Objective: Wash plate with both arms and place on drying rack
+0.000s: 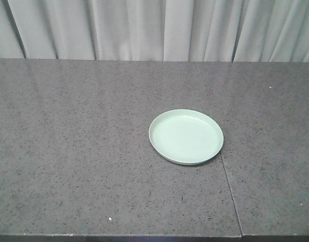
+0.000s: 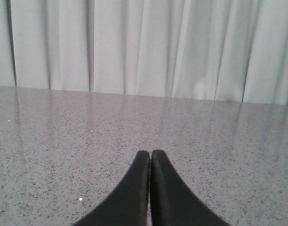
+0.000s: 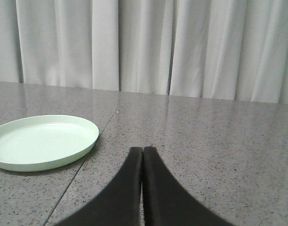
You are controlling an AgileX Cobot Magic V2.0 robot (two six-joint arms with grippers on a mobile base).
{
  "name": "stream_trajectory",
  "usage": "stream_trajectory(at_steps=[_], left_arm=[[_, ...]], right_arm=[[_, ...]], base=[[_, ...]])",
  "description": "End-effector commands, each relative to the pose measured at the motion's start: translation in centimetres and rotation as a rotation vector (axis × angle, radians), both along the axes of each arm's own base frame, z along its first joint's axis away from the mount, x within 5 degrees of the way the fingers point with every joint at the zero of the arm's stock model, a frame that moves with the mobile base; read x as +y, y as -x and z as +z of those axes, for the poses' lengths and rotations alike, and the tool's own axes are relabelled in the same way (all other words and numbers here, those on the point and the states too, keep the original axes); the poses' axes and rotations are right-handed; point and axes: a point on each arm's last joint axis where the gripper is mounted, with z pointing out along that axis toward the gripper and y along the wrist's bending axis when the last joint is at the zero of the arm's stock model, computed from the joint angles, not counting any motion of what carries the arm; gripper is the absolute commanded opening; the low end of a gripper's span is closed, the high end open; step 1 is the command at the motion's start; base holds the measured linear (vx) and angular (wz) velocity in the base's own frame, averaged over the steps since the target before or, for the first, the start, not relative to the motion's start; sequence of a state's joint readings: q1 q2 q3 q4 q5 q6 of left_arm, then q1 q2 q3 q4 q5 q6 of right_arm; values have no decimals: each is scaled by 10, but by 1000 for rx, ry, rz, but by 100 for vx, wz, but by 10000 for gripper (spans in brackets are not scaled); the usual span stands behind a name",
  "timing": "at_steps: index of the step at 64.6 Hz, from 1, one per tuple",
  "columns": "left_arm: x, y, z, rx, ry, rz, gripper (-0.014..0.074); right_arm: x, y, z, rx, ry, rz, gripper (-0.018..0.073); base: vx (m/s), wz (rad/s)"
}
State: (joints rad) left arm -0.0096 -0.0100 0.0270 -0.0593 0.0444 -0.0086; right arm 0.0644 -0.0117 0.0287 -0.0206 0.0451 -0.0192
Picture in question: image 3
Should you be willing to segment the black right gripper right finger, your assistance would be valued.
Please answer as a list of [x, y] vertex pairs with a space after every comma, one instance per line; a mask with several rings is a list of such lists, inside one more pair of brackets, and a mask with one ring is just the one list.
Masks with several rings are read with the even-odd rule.
[[146, 226], [230, 226], [193, 198], [173, 177], [155, 147], [143, 152]]

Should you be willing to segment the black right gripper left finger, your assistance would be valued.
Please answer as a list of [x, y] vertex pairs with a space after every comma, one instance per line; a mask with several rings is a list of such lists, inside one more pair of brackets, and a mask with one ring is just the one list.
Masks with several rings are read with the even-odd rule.
[[142, 182], [141, 147], [132, 147], [114, 178], [88, 204], [58, 226], [138, 226]]

